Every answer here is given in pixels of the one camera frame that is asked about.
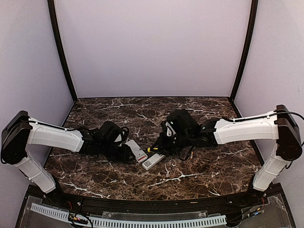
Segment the grey remote control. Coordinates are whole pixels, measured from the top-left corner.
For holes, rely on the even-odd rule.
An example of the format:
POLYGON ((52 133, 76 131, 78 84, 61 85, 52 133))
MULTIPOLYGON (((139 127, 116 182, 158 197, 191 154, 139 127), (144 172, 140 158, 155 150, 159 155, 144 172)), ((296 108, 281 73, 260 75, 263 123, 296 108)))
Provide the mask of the grey remote control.
POLYGON ((129 145, 132 148, 136 161, 138 157, 145 155, 147 156, 147 154, 144 152, 144 150, 141 149, 141 147, 135 142, 135 140, 129 140, 128 142, 126 142, 126 145, 129 145))

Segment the white remote control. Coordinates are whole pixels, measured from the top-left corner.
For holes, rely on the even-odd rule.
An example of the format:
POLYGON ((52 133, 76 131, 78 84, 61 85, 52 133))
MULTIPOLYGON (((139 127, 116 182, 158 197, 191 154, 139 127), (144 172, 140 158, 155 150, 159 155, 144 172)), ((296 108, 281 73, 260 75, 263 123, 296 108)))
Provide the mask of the white remote control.
POLYGON ((164 158, 165 158, 165 155, 156 153, 152 157, 150 157, 149 159, 144 161, 142 163, 142 166, 146 171, 148 171, 164 158))

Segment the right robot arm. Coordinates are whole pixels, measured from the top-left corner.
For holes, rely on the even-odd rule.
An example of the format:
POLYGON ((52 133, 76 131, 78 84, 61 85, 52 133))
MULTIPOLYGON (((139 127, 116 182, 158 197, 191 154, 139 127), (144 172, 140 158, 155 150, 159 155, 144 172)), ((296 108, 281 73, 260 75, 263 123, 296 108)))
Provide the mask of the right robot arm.
POLYGON ((245 118, 220 118, 199 124, 185 109, 172 112, 161 123, 162 132, 157 141, 148 148, 166 156, 180 156, 182 149, 215 147, 231 142, 251 140, 275 140, 271 156, 254 175, 251 189, 242 196, 247 206, 253 206, 261 198, 270 183, 303 152, 299 126, 294 112, 284 105, 274 111, 245 118))

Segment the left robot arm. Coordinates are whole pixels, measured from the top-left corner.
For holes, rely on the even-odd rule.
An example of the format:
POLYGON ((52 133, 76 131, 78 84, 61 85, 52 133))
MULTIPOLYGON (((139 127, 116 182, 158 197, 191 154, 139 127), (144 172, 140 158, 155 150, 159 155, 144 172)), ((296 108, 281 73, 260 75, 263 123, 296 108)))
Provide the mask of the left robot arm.
POLYGON ((60 185, 40 163, 26 151, 27 145, 44 145, 61 148, 84 155, 103 155, 108 161, 128 162, 133 155, 126 143, 127 127, 106 121, 100 128, 64 128, 31 118, 20 111, 1 133, 0 161, 18 168, 35 183, 57 207, 67 203, 60 185))

